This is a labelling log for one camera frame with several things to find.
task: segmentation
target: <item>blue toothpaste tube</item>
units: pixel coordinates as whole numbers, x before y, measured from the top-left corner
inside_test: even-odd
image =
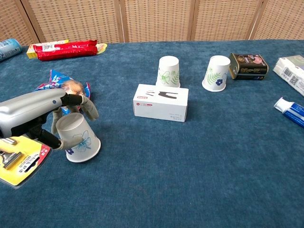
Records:
[[[15,39],[0,41],[0,62],[22,52],[22,47]]]
[[[281,111],[288,119],[304,127],[304,107],[295,102],[286,101],[282,97],[276,102],[274,107]]]

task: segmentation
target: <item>woven panel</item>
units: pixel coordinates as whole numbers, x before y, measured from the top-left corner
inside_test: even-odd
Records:
[[[125,0],[129,42],[187,40],[190,4],[191,0]]]
[[[114,0],[28,0],[46,41],[119,42]]]
[[[0,21],[0,40],[15,38],[21,45],[33,43],[14,1],[0,0]]]
[[[194,40],[242,40],[258,0],[200,0],[195,20]]]
[[[304,39],[304,1],[268,0],[254,39]]]

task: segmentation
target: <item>red plastic wrapper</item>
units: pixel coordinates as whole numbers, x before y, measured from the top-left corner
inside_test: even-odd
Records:
[[[33,48],[41,61],[80,56],[94,56],[97,54],[97,40],[78,41],[66,44],[34,45]]]

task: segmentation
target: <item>table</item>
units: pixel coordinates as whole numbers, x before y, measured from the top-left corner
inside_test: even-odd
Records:
[[[1,183],[0,226],[303,227],[304,129],[273,105],[304,99],[272,71],[279,57],[303,50],[304,40],[147,42],[109,44],[94,57],[41,62],[24,51],[0,62],[0,101],[33,91],[50,69],[89,82],[100,118],[88,122],[102,141],[87,162],[53,151],[20,189]],[[261,54],[266,79],[229,77],[224,91],[205,90],[209,58],[230,53]],[[138,84],[155,84],[165,55],[180,60],[189,89],[184,123],[133,114]]]

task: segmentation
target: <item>paper cup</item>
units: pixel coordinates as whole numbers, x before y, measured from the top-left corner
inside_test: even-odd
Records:
[[[174,56],[164,56],[160,58],[156,86],[181,86],[178,58]]]
[[[226,88],[230,59],[226,56],[211,57],[202,81],[203,87],[211,92],[220,92]]]
[[[66,158],[71,162],[85,162],[98,154],[100,140],[96,137],[84,116],[80,113],[70,113],[61,117],[56,128],[62,140],[70,141],[75,136],[84,140],[75,147],[66,150]]]

